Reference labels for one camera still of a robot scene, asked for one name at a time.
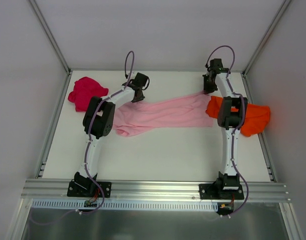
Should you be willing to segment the pink t shirt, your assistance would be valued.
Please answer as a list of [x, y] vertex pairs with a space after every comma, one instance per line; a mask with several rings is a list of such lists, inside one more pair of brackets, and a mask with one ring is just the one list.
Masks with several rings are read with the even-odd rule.
[[207, 128], [213, 119], [206, 114], [211, 97], [201, 92], [149, 103], [126, 103], [115, 111], [113, 129], [133, 137], [156, 128]]

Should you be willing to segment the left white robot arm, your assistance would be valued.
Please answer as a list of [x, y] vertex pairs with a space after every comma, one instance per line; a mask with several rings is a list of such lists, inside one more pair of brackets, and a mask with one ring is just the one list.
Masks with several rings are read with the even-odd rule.
[[143, 91], [149, 84], [150, 78], [147, 75], [137, 73], [135, 78], [128, 78], [117, 92], [104, 97], [91, 98], [83, 118], [87, 136], [84, 160], [69, 183], [68, 197], [92, 199], [110, 197], [110, 183], [96, 180], [101, 148], [112, 130], [115, 111], [126, 103], [144, 100]]

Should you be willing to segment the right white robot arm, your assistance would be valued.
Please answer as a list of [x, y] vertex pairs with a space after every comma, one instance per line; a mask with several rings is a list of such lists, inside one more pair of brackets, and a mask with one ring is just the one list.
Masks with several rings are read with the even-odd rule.
[[244, 191], [241, 185], [241, 174], [237, 168], [238, 139], [241, 127], [245, 122], [248, 100], [233, 90], [229, 80], [230, 70], [223, 67], [220, 58], [214, 58], [206, 64], [204, 93], [217, 90], [222, 95], [217, 116], [217, 124], [222, 130], [223, 154], [222, 169], [213, 183], [199, 185], [202, 200], [243, 200]]

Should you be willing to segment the red t shirt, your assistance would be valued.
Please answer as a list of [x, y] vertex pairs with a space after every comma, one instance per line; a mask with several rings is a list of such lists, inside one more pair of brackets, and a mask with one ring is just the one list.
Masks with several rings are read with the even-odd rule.
[[75, 105], [76, 112], [85, 112], [92, 97], [104, 97], [109, 89], [103, 87], [94, 79], [84, 76], [74, 83], [73, 91], [68, 95], [68, 101]]

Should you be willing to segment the orange t shirt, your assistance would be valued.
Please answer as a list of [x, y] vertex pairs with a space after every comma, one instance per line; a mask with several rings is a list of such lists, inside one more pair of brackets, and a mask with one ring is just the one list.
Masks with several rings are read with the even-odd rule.
[[[223, 98], [219, 96], [211, 96], [208, 103], [206, 114], [211, 118], [217, 118]], [[271, 110], [268, 106], [256, 104], [248, 104], [246, 119], [241, 127], [241, 134], [245, 137], [260, 134], [270, 122]]]

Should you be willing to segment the right aluminium frame post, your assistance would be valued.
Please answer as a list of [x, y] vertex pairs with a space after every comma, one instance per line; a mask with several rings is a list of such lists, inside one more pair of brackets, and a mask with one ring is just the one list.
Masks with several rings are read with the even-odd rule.
[[253, 52], [250, 60], [246, 64], [245, 69], [242, 71], [243, 75], [247, 75], [248, 72], [251, 70], [252, 66], [255, 64], [257, 58], [261, 54], [261, 52], [264, 50], [264, 47], [268, 43], [270, 37], [274, 33], [276, 27], [278, 26], [279, 22], [285, 15], [286, 11], [288, 10], [289, 6], [291, 5], [293, 1], [292, 0], [284, 0], [282, 1], [282, 4], [278, 8], [277, 12], [275, 13], [272, 21], [270, 22], [268, 28], [266, 29], [263, 37], [261, 38], [259, 44], [257, 45], [255, 51]]

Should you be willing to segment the aluminium frame post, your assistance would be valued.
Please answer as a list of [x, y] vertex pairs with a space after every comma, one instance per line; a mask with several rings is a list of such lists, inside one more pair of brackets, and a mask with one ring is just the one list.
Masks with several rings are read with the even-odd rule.
[[275, 13], [272, 21], [270, 22], [268, 28], [266, 29], [263, 37], [261, 38], [259, 44], [257, 45], [255, 51], [253, 52], [250, 60], [246, 64], [245, 69], [242, 71], [243, 75], [247, 75], [248, 72], [251, 70], [252, 66], [255, 64], [257, 58], [261, 54], [261, 52], [264, 50], [264, 47], [268, 43], [270, 37], [274, 33], [276, 27], [278, 26], [279, 22], [285, 15], [286, 11], [288, 10], [289, 6], [291, 5], [293, 1], [292, 0], [284, 0], [282, 1], [282, 4], [278, 8], [277, 12]]
[[37, 21], [39, 22], [40, 26], [42, 27], [43, 29], [43, 32], [48, 40], [48, 42], [50, 43], [56, 57], [58, 58], [62, 68], [64, 69], [64, 71], [69, 74], [70, 73], [70, 67], [68, 66], [68, 63], [62, 53], [62, 51], [60, 50], [58, 44], [57, 44], [57, 41], [37, 3], [37, 1], [35, 0], [28, 0], [27, 1], [28, 4], [30, 5], [32, 11], [34, 12], [35, 14], [35, 17], [37, 19]]

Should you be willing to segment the left aluminium side rail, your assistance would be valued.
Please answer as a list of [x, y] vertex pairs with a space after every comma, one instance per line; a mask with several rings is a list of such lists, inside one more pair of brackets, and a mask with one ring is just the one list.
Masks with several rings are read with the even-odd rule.
[[52, 145], [52, 141], [53, 141], [53, 138], [54, 138], [56, 127], [57, 127], [58, 120], [59, 120], [59, 117], [60, 117], [60, 113], [61, 113], [61, 110], [62, 110], [63, 102], [65, 100], [67, 89], [68, 89], [68, 86], [69, 86], [69, 83], [70, 83], [71, 75], [72, 75], [72, 70], [70, 70], [70, 72], [66, 75], [63, 86], [62, 86], [62, 89], [60, 91], [59, 99], [56, 102], [54, 113], [53, 113], [52, 118], [51, 118], [51, 122], [50, 122], [50, 125], [49, 125], [49, 128], [48, 128], [47, 134], [46, 134], [46, 138], [45, 138], [45, 141], [44, 141], [44, 144], [43, 144], [38, 162], [37, 162], [37, 166], [35, 167], [35, 171], [34, 171], [35, 175], [33, 177], [34, 179], [39, 178], [40, 172], [41, 172], [41, 169], [42, 169], [42, 165], [44, 163], [46, 163], [46, 161], [47, 161], [47, 157], [48, 157], [51, 145]]

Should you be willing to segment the aluminium side rail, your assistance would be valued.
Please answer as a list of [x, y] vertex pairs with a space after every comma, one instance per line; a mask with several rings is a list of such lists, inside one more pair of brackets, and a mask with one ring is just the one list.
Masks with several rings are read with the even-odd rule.
[[[242, 76], [242, 81], [243, 81], [243, 85], [244, 85], [247, 97], [248, 97], [250, 103], [255, 104], [254, 98], [252, 96], [252, 91], [251, 91], [251, 88], [250, 88], [250, 84], [249, 84], [249, 81], [248, 81], [248, 77], [244, 72], [241, 73], [241, 76]], [[258, 134], [258, 139], [259, 139], [259, 142], [260, 142], [260, 145], [261, 145], [261, 148], [262, 148], [262, 152], [263, 152], [264, 160], [265, 160], [265, 163], [266, 163], [266, 166], [267, 166], [268, 174], [270, 176], [270, 180], [272, 182], [276, 183], [278, 181], [278, 178], [276, 177], [276, 174], [275, 174], [275, 166], [274, 166], [274, 163], [272, 161], [272, 156], [271, 156], [271, 153], [270, 153], [270, 150], [269, 150], [269, 147], [268, 147], [268, 143], [267, 143], [267, 140], [266, 140], [265, 133], [264, 132], [259, 133]]]
[[49, 128], [48, 128], [47, 134], [46, 134], [46, 138], [45, 138], [45, 141], [44, 141], [44, 144], [43, 144], [38, 162], [37, 162], [37, 166], [35, 167], [35, 171], [34, 171], [35, 175], [33, 177], [34, 179], [39, 178], [40, 172], [41, 172], [41, 169], [42, 169], [42, 165], [44, 163], [46, 163], [46, 161], [47, 161], [47, 157], [48, 157], [51, 145], [52, 145], [52, 141], [53, 141], [53, 138], [54, 138], [56, 127], [57, 127], [58, 120], [59, 120], [59, 117], [60, 117], [60, 113], [61, 113], [61, 110], [62, 110], [63, 102], [65, 100], [67, 89], [68, 89], [68, 86], [69, 86], [69, 83], [70, 83], [71, 75], [72, 75], [72, 70], [70, 70], [70, 72], [66, 75], [63, 86], [62, 86], [62, 89], [60, 91], [59, 99], [56, 102], [54, 113], [53, 113], [52, 118], [51, 118], [51, 122], [50, 122], [50, 125], [49, 125]]

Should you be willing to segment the aluminium front rail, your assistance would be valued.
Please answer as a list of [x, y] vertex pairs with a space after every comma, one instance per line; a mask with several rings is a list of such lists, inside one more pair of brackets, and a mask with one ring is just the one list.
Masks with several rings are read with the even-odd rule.
[[[69, 179], [31, 178], [25, 181], [22, 199], [66, 199]], [[111, 180], [112, 200], [135, 201], [199, 201], [206, 191], [200, 181], [134, 181]], [[248, 201], [289, 203], [292, 201], [287, 185], [280, 182], [250, 182], [248, 188], [242, 183], [243, 192], [249, 191]]]

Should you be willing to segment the right aluminium side rail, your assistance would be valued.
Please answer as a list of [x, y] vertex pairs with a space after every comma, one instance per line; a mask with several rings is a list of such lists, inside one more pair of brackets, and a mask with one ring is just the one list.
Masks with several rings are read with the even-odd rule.
[[[250, 84], [249, 84], [249, 81], [248, 81], [248, 77], [244, 72], [241, 73], [241, 76], [242, 76], [242, 81], [243, 81], [243, 85], [244, 85], [247, 97], [248, 97], [250, 103], [255, 104], [254, 98], [252, 96], [252, 91], [251, 91], [251, 88], [250, 88]], [[267, 166], [268, 174], [270, 176], [270, 180], [272, 182], [276, 183], [278, 181], [278, 178], [276, 177], [276, 174], [275, 174], [275, 166], [274, 166], [274, 163], [272, 161], [272, 156], [271, 156], [271, 153], [270, 153], [270, 150], [269, 150], [269, 147], [268, 147], [268, 143], [267, 143], [267, 140], [266, 140], [265, 133], [264, 132], [259, 133], [258, 134], [258, 139], [259, 139], [259, 142], [260, 142], [260, 145], [261, 145], [261, 148], [262, 148], [262, 152], [263, 152], [264, 160], [265, 160], [265, 163], [266, 163], [266, 166]]]

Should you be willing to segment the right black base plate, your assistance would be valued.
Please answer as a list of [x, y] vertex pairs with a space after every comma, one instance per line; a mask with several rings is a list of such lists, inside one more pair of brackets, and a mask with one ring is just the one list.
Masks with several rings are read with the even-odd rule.
[[215, 183], [199, 184], [199, 194], [202, 200], [244, 200], [244, 192], [241, 185], [237, 189], [222, 189]]

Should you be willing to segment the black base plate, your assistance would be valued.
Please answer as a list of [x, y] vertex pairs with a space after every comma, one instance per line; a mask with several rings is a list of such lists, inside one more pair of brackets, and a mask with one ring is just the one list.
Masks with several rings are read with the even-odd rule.
[[94, 198], [97, 195], [100, 198], [102, 196], [110, 198], [112, 183], [107, 181], [106, 182], [97, 181], [97, 184], [101, 187], [102, 191], [92, 181], [89, 181], [85, 184], [81, 184], [72, 180], [69, 183], [66, 195], [68, 197], [84, 197], [84, 198]]
[[199, 194], [202, 200], [244, 200], [244, 192], [241, 185], [237, 189], [222, 189], [215, 183], [199, 184]]

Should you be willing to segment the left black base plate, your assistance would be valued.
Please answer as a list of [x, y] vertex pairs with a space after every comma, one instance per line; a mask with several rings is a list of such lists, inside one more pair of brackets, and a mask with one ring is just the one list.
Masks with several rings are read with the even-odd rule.
[[72, 180], [69, 183], [66, 195], [68, 197], [84, 197], [84, 198], [94, 198], [97, 195], [100, 198], [102, 196], [110, 198], [112, 183], [107, 181], [106, 182], [97, 181], [97, 184], [101, 187], [102, 191], [92, 181], [89, 181], [85, 184], [81, 184]]

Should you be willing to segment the left aluminium frame post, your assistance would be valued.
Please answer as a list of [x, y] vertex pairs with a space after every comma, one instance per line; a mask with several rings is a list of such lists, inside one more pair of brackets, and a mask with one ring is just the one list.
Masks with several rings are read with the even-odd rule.
[[48, 40], [48, 42], [50, 43], [56, 57], [58, 58], [62, 68], [64, 69], [64, 71], [69, 74], [70, 73], [70, 67], [68, 66], [68, 63], [62, 53], [62, 51], [60, 50], [58, 44], [57, 44], [57, 41], [37, 3], [37, 1], [35, 0], [28, 0], [27, 1], [28, 4], [30, 5], [32, 11], [34, 12], [35, 14], [35, 17], [37, 19], [37, 21], [39, 22], [40, 26], [42, 27], [43, 29], [43, 32]]

